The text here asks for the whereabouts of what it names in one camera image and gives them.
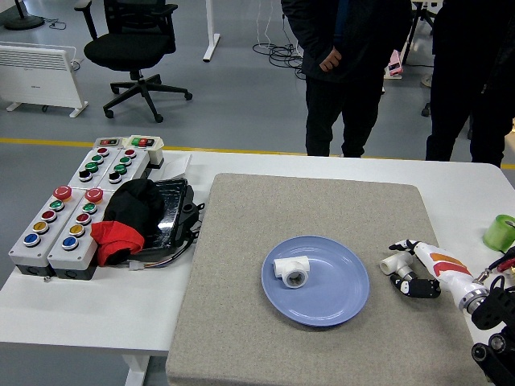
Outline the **person's hand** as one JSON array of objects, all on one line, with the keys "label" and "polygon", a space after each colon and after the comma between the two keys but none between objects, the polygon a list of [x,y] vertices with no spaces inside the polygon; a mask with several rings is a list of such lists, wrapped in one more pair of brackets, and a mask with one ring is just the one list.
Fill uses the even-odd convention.
[{"label": "person's hand", "polygon": [[323,72],[330,72],[337,68],[342,60],[340,52],[334,47],[328,56],[319,64]]}]

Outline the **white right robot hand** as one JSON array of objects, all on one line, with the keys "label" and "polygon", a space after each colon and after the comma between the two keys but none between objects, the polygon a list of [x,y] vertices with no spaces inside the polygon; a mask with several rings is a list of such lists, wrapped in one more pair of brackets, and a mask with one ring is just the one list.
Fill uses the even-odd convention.
[{"label": "white right robot hand", "polygon": [[447,291],[458,309],[471,313],[489,295],[465,264],[440,247],[402,240],[389,249],[395,254],[381,261],[381,271],[407,297],[437,298]]}]

